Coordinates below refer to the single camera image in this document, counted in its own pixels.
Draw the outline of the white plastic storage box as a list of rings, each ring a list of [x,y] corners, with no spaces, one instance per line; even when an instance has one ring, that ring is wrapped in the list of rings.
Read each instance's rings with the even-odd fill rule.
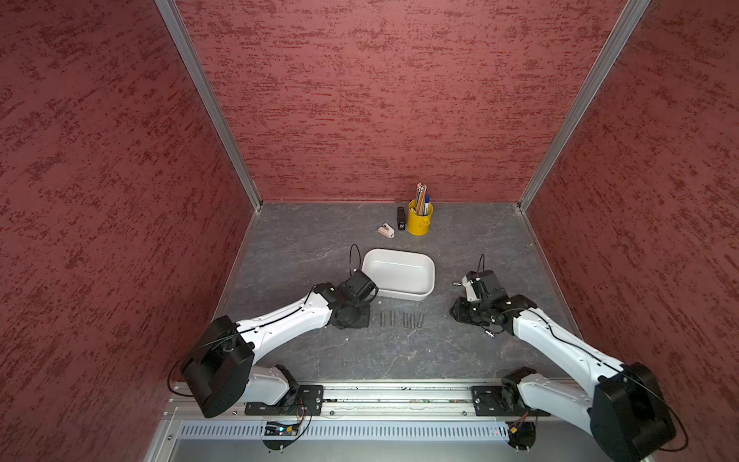
[[[375,248],[365,255],[362,271],[383,298],[422,301],[435,288],[435,263],[421,253]]]

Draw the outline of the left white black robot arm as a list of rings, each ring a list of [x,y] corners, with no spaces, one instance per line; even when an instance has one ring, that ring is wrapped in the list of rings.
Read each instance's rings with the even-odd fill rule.
[[[185,379],[203,417],[215,418],[237,402],[277,405],[296,389],[283,367],[260,367],[268,353],[327,325],[365,328],[379,288],[373,281],[321,283],[294,303],[261,317],[212,321],[173,369]]]

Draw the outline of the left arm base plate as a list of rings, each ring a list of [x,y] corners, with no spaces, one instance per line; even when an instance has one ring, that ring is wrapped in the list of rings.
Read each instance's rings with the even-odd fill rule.
[[[291,388],[277,404],[248,402],[244,408],[244,414],[246,416],[316,417],[321,415],[323,395],[323,385],[298,385],[296,388]]]

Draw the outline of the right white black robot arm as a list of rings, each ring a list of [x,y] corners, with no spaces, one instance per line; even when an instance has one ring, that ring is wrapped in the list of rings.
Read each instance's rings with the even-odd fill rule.
[[[532,417],[547,413],[593,437],[613,461],[641,461],[685,431],[665,402],[655,374],[641,363],[627,365],[577,338],[525,296],[505,300],[469,301],[458,298],[450,308],[454,321],[490,333],[498,327],[533,346],[567,373],[575,387],[521,367],[500,381],[492,398],[518,417],[510,425],[510,443],[523,447],[519,431],[528,431]]]

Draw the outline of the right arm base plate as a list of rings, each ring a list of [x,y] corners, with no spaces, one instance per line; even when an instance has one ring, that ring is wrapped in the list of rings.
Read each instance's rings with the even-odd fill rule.
[[[550,417],[550,413],[530,409],[521,404],[508,403],[503,397],[502,386],[473,386],[471,387],[471,401],[477,417],[496,417],[520,419],[527,415],[529,418]]]

